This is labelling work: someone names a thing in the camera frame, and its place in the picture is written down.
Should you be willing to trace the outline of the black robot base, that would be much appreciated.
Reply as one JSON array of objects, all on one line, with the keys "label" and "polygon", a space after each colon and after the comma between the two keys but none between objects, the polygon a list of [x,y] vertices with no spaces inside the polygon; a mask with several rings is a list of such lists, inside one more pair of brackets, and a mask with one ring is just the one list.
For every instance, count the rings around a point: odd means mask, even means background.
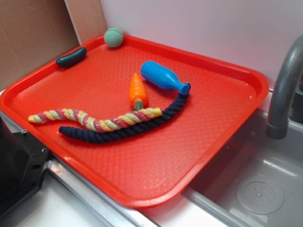
[{"label": "black robot base", "polygon": [[0,119],[0,218],[42,187],[50,150],[27,131],[12,132]]}]

